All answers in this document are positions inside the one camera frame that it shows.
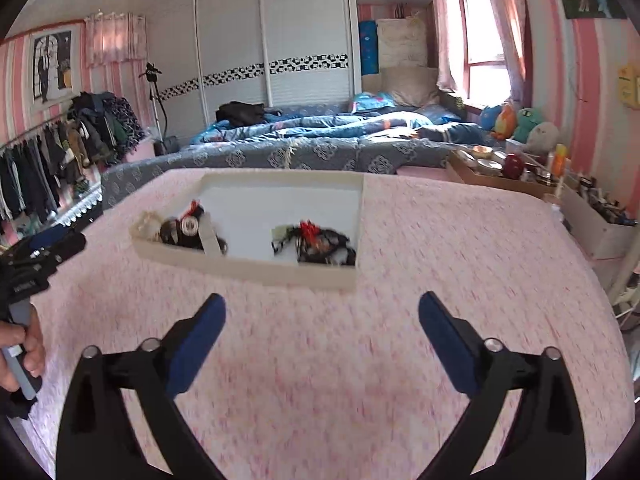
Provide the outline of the person's left hand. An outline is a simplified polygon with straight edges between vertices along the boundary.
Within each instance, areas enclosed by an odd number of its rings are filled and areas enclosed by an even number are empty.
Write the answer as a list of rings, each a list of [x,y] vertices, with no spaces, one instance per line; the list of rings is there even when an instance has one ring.
[[[24,328],[5,322],[0,323],[0,344],[2,348],[22,346],[23,364],[32,377],[40,377],[46,368],[46,349],[37,309],[29,306],[29,326]]]

